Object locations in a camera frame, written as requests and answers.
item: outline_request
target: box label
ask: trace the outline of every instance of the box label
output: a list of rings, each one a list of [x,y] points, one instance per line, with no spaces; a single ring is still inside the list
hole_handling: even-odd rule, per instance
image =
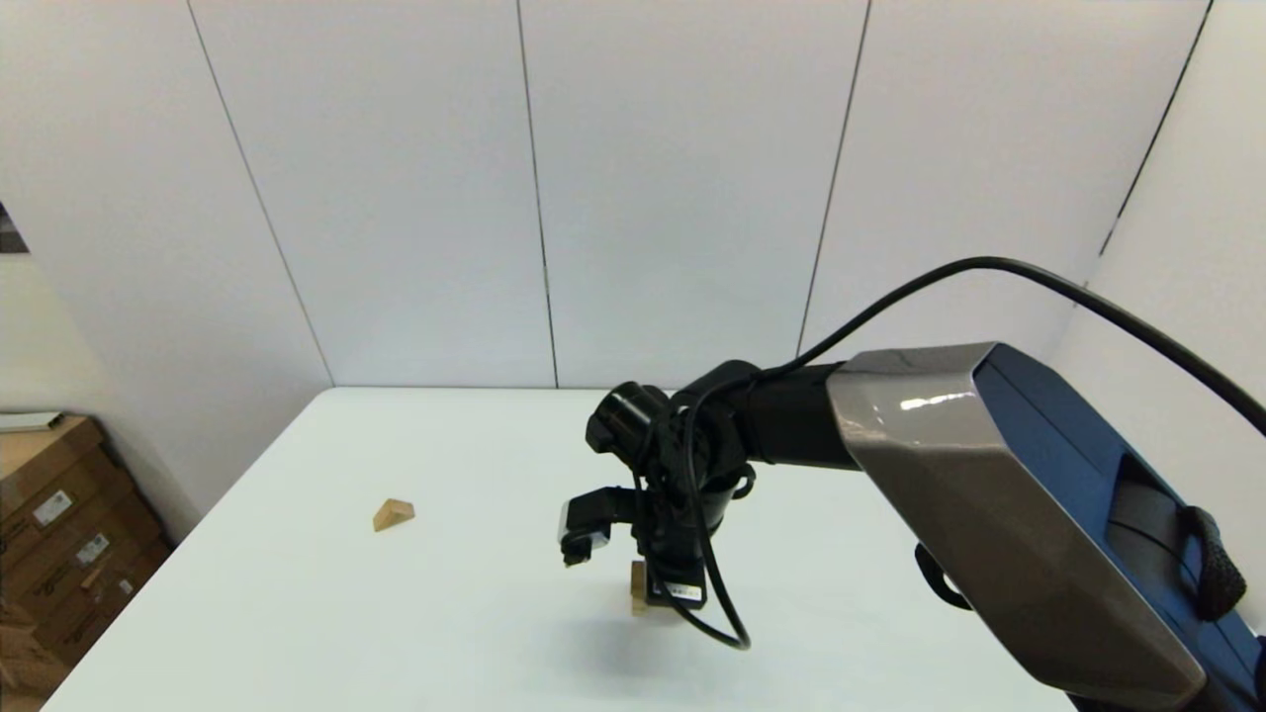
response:
[[[657,585],[652,585],[651,590],[653,590],[657,595],[660,594],[660,587]],[[704,589],[696,585],[668,582],[668,593],[671,593],[674,598],[681,598],[684,601],[704,599]]]
[[[78,559],[80,566],[87,566],[92,561],[96,561],[96,557],[100,556],[108,546],[110,546],[110,540],[105,538],[104,533],[99,533],[92,537],[92,541],[85,544],[84,549],[80,549],[75,557]]]
[[[39,526],[47,527],[73,505],[75,500],[71,499],[65,490],[60,489],[57,490],[57,494],[46,499],[39,507],[35,507],[33,514],[35,516],[35,521],[39,522]]]

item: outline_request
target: white table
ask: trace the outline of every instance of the white table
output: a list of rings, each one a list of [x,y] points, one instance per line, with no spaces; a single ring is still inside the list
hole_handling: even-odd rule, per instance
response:
[[[555,544],[563,500],[629,484],[585,446],[600,397],[323,394],[46,712],[1072,709],[928,590],[861,474],[762,466],[728,509],[717,550],[751,651],[632,617],[627,527],[572,569]],[[417,518],[375,533],[389,497]]]

